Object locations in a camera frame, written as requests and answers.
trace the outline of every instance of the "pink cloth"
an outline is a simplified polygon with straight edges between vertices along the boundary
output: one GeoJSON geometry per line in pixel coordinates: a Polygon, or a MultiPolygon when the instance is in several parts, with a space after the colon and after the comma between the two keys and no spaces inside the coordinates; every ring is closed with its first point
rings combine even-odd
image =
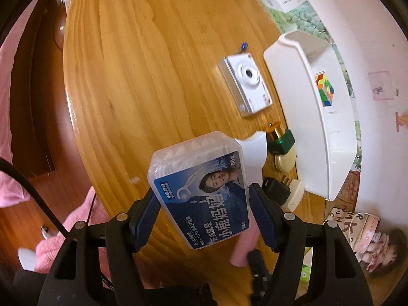
{"type": "MultiPolygon", "coordinates": [[[[75,209],[71,214],[68,215],[64,222],[64,227],[70,231],[74,224],[78,221],[86,221],[89,215],[89,209],[91,208],[92,199],[95,195],[95,189],[93,186],[89,189],[86,195],[85,201],[81,206],[75,209]]],[[[91,218],[89,220],[89,225],[105,223],[110,220],[102,203],[96,197],[95,202],[92,207],[91,218]]],[[[55,257],[60,250],[62,243],[65,238],[61,233],[49,239],[42,240],[38,243],[35,248],[35,255],[37,257],[37,264],[34,268],[35,272],[47,274],[54,262],[55,257]]],[[[108,265],[108,257],[105,248],[99,248],[99,262],[101,267],[101,272],[107,277],[111,278],[108,265]]],[[[150,284],[150,277],[147,274],[147,270],[143,263],[136,261],[137,268],[139,270],[140,277],[143,281],[143,285],[146,289],[154,288],[150,284]]]]}
{"type": "Polygon", "coordinates": [[[246,267],[248,260],[246,256],[250,251],[256,247],[258,239],[261,235],[258,225],[256,224],[252,211],[249,211],[251,226],[245,231],[241,232],[237,244],[230,258],[230,263],[235,267],[246,267]]]}
{"type": "MultiPolygon", "coordinates": [[[[10,131],[11,71],[18,43],[27,21],[38,0],[32,0],[7,35],[0,47],[0,157],[12,162],[10,131]]],[[[0,172],[0,207],[8,207],[29,200],[28,193],[19,183],[0,172]]]]}

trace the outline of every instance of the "blue label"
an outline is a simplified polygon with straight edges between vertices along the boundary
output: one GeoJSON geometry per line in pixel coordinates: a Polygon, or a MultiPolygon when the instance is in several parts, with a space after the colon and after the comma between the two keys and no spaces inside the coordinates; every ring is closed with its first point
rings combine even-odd
{"type": "Polygon", "coordinates": [[[154,180],[160,197],[193,248],[249,228],[238,152],[154,180]]]}

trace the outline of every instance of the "wooden floor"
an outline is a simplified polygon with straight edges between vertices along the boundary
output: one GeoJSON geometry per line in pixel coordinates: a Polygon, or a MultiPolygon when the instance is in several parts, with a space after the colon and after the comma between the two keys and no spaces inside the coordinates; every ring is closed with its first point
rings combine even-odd
{"type": "MultiPolygon", "coordinates": [[[[46,119],[46,138],[55,170],[31,179],[40,195],[61,221],[84,200],[91,185],[75,146],[73,129],[65,97],[62,51],[53,40],[58,5],[48,0],[35,43],[32,65],[32,86],[40,88],[44,102],[40,115],[46,119]]],[[[56,229],[31,199],[0,209],[0,245],[3,261],[9,271],[20,268],[19,247],[34,250],[42,240],[40,227],[56,229]]]]}

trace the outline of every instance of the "white wall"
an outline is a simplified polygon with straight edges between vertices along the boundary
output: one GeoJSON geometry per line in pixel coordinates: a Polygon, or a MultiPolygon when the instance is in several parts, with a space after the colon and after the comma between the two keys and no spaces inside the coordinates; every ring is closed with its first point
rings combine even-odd
{"type": "Polygon", "coordinates": [[[408,42],[379,0],[309,0],[334,38],[350,75],[362,132],[356,211],[379,215],[381,228],[408,232],[408,42]],[[399,97],[374,101],[368,72],[390,71],[399,97]]]}

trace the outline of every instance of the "black plug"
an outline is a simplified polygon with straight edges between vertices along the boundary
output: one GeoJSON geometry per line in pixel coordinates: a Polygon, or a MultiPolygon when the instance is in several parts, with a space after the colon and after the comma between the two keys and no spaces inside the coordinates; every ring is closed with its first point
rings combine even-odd
{"type": "Polygon", "coordinates": [[[284,176],[283,181],[279,182],[275,178],[265,177],[262,184],[262,190],[270,200],[276,201],[279,206],[282,206],[290,195],[290,188],[286,185],[289,179],[284,176]]]}

